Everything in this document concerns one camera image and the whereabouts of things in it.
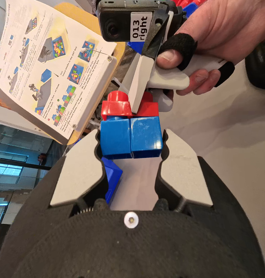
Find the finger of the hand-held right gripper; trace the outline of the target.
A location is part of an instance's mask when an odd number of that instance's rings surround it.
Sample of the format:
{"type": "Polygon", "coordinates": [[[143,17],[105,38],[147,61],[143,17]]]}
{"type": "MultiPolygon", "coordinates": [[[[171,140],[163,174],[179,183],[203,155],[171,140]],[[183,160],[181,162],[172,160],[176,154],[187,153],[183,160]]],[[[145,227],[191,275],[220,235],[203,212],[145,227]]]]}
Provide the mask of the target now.
{"type": "Polygon", "coordinates": [[[144,55],[140,56],[129,90],[129,103],[134,114],[138,112],[153,66],[153,58],[144,55]]]}
{"type": "Polygon", "coordinates": [[[121,91],[126,93],[127,95],[129,94],[129,90],[132,84],[132,80],[138,65],[138,61],[139,61],[140,57],[134,57],[122,83],[121,83],[121,91]]]}

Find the red and blue toy brick bridge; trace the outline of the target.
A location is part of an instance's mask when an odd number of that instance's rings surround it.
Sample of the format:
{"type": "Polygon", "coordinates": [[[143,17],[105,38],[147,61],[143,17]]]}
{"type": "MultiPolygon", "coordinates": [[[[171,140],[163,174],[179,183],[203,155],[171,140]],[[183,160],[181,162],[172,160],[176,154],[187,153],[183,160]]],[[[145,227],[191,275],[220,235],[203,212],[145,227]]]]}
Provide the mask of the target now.
{"type": "Polygon", "coordinates": [[[112,91],[102,102],[100,145],[103,157],[138,159],[159,157],[163,148],[158,103],[144,92],[139,110],[132,113],[128,96],[112,91]]]}

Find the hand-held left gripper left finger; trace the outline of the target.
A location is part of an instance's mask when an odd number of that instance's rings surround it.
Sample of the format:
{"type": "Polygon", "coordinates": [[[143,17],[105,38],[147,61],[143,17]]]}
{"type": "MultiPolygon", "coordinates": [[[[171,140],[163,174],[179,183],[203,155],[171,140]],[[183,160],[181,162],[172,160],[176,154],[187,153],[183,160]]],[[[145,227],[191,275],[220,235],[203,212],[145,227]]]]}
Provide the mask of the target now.
{"type": "Polygon", "coordinates": [[[66,154],[50,205],[93,207],[105,199],[109,184],[102,156],[100,130],[93,130],[66,154]]]}

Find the printed instruction sheet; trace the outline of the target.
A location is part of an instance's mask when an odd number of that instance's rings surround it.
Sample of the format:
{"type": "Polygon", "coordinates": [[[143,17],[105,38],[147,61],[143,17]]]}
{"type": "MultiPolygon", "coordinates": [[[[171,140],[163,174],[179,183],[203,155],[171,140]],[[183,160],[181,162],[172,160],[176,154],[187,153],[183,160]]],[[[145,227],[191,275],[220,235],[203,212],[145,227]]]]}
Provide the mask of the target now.
{"type": "Polygon", "coordinates": [[[116,45],[44,3],[6,1],[0,88],[68,141],[116,45]]]}

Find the black round object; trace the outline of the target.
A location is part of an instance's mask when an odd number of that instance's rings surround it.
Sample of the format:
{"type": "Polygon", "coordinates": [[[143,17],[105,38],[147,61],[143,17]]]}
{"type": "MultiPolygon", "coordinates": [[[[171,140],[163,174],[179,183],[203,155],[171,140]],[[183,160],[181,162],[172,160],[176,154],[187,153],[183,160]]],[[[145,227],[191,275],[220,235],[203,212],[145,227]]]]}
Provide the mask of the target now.
{"type": "Polygon", "coordinates": [[[265,40],[245,58],[245,68],[249,82],[259,89],[265,89],[265,40]]]}

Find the person's right hand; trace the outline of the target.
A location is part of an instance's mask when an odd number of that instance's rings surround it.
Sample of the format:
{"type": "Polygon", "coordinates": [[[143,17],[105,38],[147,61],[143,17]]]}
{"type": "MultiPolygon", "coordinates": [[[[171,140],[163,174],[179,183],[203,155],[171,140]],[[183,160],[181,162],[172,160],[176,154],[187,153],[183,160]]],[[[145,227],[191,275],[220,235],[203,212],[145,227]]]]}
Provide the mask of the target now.
{"type": "Polygon", "coordinates": [[[265,0],[209,0],[161,47],[163,69],[183,70],[194,53],[238,64],[265,40],[265,0]]]}

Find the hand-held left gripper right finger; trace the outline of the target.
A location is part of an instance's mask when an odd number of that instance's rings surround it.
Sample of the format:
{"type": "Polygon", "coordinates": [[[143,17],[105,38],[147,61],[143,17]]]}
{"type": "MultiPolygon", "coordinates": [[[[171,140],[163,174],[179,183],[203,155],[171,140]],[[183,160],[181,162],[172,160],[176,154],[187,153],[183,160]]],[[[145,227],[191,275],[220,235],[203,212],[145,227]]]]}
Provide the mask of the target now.
{"type": "Polygon", "coordinates": [[[195,151],[170,129],[163,132],[162,161],[155,179],[155,192],[170,211],[186,205],[212,207],[213,202],[195,151]]]}

